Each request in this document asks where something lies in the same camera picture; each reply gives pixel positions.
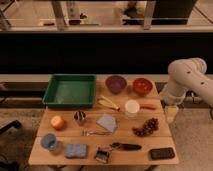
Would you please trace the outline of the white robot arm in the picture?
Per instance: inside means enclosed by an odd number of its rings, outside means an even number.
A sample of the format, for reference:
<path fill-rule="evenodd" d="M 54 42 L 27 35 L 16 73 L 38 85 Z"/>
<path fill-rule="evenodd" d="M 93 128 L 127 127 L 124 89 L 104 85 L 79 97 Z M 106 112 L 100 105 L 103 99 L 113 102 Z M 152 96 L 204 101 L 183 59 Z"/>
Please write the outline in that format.
<path fill-rule="evenodd" d="M 206 71 L 207 64 L 202 58 L 178 59 L 169 64 L 169 79 L 160 92 L 166 104 L 168 123 L 174 121 L 178 105 L 184 101 L 189 90 L 213 108 L 213 80 L 205 75 Z"/>

